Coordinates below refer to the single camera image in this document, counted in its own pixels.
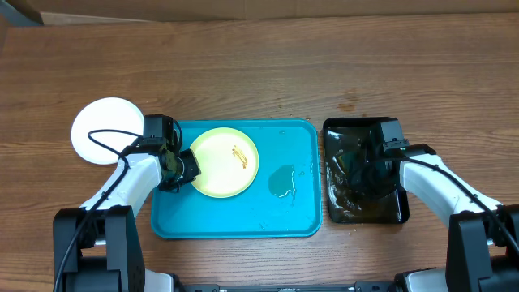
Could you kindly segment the white plate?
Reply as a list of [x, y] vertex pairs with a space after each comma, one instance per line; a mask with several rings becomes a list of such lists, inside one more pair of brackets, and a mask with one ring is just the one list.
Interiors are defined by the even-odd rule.
[[128, 100], [106, 97], [85, 106], [76, 116], [71, 128], [71, 142], [76, 153], [84, 160], [97, 165], [116, 163], [118, 156], [88, 138], [94, 130], [121, 130], [130, 134], [99, 132], [91, 134], [95, 140], [121, 152], [136, 137], [142, 135], [144, 116], [140, 109]]

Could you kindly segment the yellow plate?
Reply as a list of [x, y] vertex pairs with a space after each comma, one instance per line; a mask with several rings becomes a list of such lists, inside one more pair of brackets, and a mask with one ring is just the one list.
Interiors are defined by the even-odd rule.
[[200, 174], [192, 182], [200, 193], [224, 199], [244, 192], [260, 166], [259, 150], [245, 133], [218, 127], [198, 136], [190, 146]]

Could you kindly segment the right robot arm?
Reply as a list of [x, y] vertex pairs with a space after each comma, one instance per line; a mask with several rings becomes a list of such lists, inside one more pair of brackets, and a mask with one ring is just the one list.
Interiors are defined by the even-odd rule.
[[477, 191], [426, 144], [412, 145], [396, 118], [356, 118], [358, 147], [346, 154], [348, 185], [369, 199], [417, 196], [448, 228], [443, 269], [396, 275], [390, 291], [516, 291], [518, 207]]

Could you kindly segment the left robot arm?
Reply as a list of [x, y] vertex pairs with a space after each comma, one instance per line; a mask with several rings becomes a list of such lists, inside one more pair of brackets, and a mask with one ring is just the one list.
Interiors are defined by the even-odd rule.
[[200, 174], [194, 153], [182, 150], [175, 119], [144, 117], [144, 132], [116, 151], [118, 166], [78, 208], [53, 221], [53, 291], [183, 291], [177, 276], [147, 269], [135, 218], [154, 190], [177, 192]]

